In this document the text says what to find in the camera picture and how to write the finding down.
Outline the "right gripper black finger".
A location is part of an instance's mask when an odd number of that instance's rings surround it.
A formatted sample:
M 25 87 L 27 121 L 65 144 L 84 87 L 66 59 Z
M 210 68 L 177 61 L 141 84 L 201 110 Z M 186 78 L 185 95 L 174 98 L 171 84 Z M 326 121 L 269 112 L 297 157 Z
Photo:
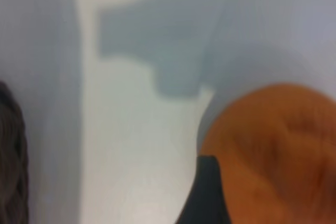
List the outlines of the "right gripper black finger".
M 197 158 L 192 188 L 176 223 L 231 223 L 222 189 L 220 167 L 214 156 Z

